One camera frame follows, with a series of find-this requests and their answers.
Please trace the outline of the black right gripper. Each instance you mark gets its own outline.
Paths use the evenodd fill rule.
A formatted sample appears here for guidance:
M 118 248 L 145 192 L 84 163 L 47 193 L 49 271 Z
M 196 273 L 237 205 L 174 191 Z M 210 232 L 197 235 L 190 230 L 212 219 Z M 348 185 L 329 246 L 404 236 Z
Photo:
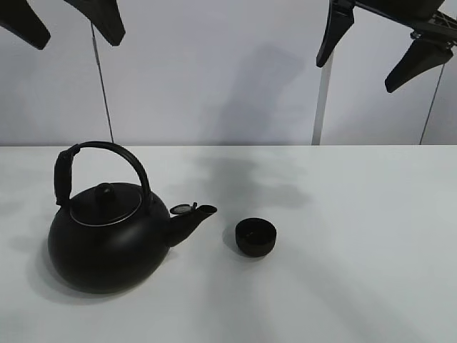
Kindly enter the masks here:
M 452 57 L 456 46 L 456 20 L 439 10 L 442 1 L 331 0 L 316 65 L 322 68 L 338 42 L 354 24 L 356 7 L 412 29 L 411 45 L 385 79 L 388 93 Z

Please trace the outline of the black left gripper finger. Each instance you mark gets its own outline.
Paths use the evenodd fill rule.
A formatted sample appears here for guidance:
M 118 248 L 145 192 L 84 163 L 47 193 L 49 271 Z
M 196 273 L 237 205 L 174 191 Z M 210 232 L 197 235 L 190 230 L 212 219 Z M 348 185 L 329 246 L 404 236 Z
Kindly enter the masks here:
M 51 38 L 33 9 L 1 9 L 1 27 L 38 50 L 43 50 Z
M 119 46 L 126 34 L 116 0 L 66 0 L 82 13 L 112 46 Z

